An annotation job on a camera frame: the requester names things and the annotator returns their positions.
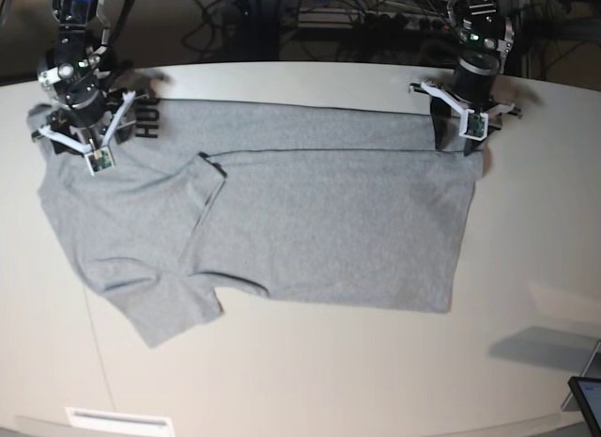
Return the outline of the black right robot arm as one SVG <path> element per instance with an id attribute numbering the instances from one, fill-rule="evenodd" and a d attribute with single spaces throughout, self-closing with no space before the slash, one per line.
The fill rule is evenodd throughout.
<path id="1" fill-rule="evenodd" d="M 113 166 L 111 145 L 132 136 L 135 104 L 154 96 L 131 62 L 116 57 L 135 1 L 124 0 L 111 22 L 107 0 L 53 0 L 57 37 L 37 71 L 49 101 L 29 113 L 32 138 L 49 141 L 57 154 L 83 157 L 92 172 Z"/>

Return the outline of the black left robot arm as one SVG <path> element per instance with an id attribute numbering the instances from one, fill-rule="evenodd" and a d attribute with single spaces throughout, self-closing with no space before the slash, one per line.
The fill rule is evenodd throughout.
<path id="1" fill-rule="evenodd" d="M 498 12 L 497 0 L 449 0 L 447 13 L 462 49 L 451 81 L 426 91 L 431 95 L 436 149 L 446 144 L 440 121 L 455 113 L 457 135 L 465 140 L 463 154 L 469 156 L 502 128 L 502 115 L 519 114 L 513 101 L 497 101 L 492 92 L 514 46 L 515 31 L 511 19 Z"/>

